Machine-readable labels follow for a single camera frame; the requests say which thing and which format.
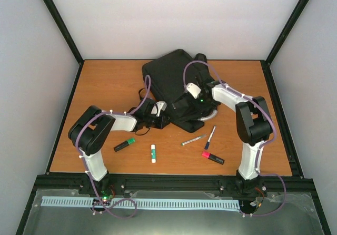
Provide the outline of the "black student backpack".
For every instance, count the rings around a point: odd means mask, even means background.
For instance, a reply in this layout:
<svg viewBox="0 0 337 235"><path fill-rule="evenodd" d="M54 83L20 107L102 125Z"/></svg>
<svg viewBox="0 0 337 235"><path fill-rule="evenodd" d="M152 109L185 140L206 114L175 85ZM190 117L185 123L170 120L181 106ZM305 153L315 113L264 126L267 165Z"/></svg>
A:
<svg viewBox="0 0 337 235"><path fill-rule="evenodd" d="M202 53L192 57L183 49L178 49L142 66L143 77L149 75L151 78L152 95L157 101L167 104L165 113L170 123L189 133L199 130L206 121L214 118L220 105L212 102L214 110L211 113L200 113L193 105L195 99L185 92L184 85L197 85L197 74L205 71L206 76L211 77L206 62L207 57Z"/></svg>

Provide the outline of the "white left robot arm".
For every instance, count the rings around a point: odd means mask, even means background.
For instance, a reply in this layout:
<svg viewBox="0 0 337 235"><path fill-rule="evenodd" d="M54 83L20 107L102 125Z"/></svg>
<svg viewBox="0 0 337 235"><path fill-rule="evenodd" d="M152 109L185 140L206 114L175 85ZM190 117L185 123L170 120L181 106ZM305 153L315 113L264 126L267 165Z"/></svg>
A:
<svg viewBox="0 0 337 235"><path fill-rule="evenodd" d="M143 99L130 112L115 113L90 106L74 123L68 138L84 159L86 173L92 177L91 188L98 194L109 190L110 182L105 176L108 170L103 162L102 147L111 131L137 132L142 128L163 129L170 123L166 115L167 104Z"/></svg>

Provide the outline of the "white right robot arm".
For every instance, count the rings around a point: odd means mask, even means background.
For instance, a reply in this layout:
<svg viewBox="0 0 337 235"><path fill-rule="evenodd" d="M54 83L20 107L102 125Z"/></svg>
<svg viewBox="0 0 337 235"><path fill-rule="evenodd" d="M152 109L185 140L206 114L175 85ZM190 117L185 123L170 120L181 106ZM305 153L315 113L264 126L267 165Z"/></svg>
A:
<svg viewBox="0 0 337 235"><path fill-rule="evenodd" d="M235 112L236 131L243 143L242 158L236 172L235 187L247 195L259 185L260 163L264 146L275 133L266 100L262 96L245 95L222 81L206 76L195 77L199 89L192 96L199 102L221 103Z"/></svg>

